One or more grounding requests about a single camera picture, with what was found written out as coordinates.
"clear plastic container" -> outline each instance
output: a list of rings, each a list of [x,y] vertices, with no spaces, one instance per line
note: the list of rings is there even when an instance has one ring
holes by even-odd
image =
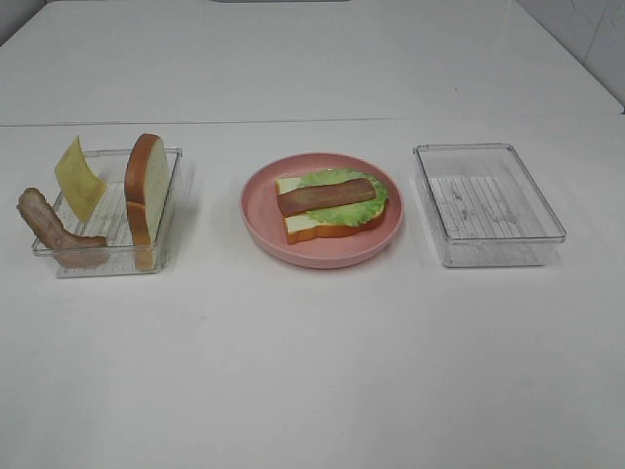
[[[417,186],[446,267],[544,265],[566,231],[515,149],[414,149]]]
[[[32,243],[32,253],[46,259],[56,276],[97,277],[151,274],[160,271],[167,260],[167,240],[174,210],[181,193],[181,149],[166,149],[170,182],[156,239],[150,245],[133,245],[126,217],[124,178],[129,149],[85,151],[91,170],[106,182],[106,192],[86,223],[80,222],[59,193],[53,208],[64,228],[75,235],[106,237],[106,247],[49,249],[39,238]],[[142,270],[136,260],[153,256],[154,267]]]

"bacon strip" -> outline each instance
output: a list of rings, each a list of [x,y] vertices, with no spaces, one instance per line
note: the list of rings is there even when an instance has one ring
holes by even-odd
[[[104,236],[79,236],[68,232],[54,209],[36,188],[28,188],[20,195],[18,210],[35,235],[49,249],[106,246]],[[107,258],[108,255],[105,253],[79,252],[55,255],[59,264],[71,269],[97,267],[106,262]]]
[[[308,186],[277,197],[277,206],[285,217],[315,208],[338,207],[348,203],[363,202],[375,198],[375,189],[366,178],[357,178],[339,184]]]

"bread slice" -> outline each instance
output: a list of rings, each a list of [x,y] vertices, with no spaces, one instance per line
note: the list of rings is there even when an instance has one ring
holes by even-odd
[[[156,135],[142,134],[128,159],[124,181],[126,214],[133,244],[151,245],[156,240],[169,178],[162,139]],[[156,254],[153,249],[138,251],[135,257],[137,269],[152,270]]]
[[[275,180],[275,190],[278,194],[291,192],[297,189],[302,178],[282,178]],[[351,227],[338,223],[320,222],[311,217],[308,213],[301,213],[290,217],[284,217],[284,227],[286,229],[287,242],[308,241],[316,237],[346,237],[356,233],[377,228],[384,221],[386,204],[372,215],[364,224]]]

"wall tile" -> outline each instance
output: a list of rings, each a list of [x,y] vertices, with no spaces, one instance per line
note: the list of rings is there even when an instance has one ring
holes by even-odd
[[[580,62],[584,62],[608,0],[517,0]]]
[[[44,0],[0,0],[0,45],[45,4]]]
[[[609,0],[585,65],[625,106],[625,0]]]

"yellow cheese slice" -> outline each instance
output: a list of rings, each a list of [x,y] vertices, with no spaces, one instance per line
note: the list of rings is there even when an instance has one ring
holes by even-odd
[[[106,183],[85,161],[78,137],[55,167],[57,182],[67,203],[81,222],[86,222],[106,191]]]

